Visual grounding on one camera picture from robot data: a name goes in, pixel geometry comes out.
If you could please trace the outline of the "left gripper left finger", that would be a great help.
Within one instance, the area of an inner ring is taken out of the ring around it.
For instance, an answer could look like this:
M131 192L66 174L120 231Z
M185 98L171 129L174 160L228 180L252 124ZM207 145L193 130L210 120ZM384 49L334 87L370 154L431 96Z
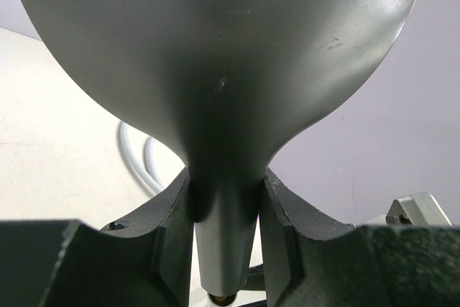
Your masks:
M95 230L63 231L40 306L188 306L193 251L190 176Z

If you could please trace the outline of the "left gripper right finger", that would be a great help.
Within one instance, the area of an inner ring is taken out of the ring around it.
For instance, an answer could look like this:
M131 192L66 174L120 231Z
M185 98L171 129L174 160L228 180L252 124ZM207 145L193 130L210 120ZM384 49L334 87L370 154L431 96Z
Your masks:
M259 211L268 306L457 306L459 229L352 226L272 172Z

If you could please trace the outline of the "grey shower head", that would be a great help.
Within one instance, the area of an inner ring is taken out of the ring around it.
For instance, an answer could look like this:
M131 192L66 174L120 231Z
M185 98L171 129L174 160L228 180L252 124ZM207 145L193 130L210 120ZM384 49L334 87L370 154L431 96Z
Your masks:
M21 0L95 102L190 174L201 284L241 290L276 152L350 98L415 0Z

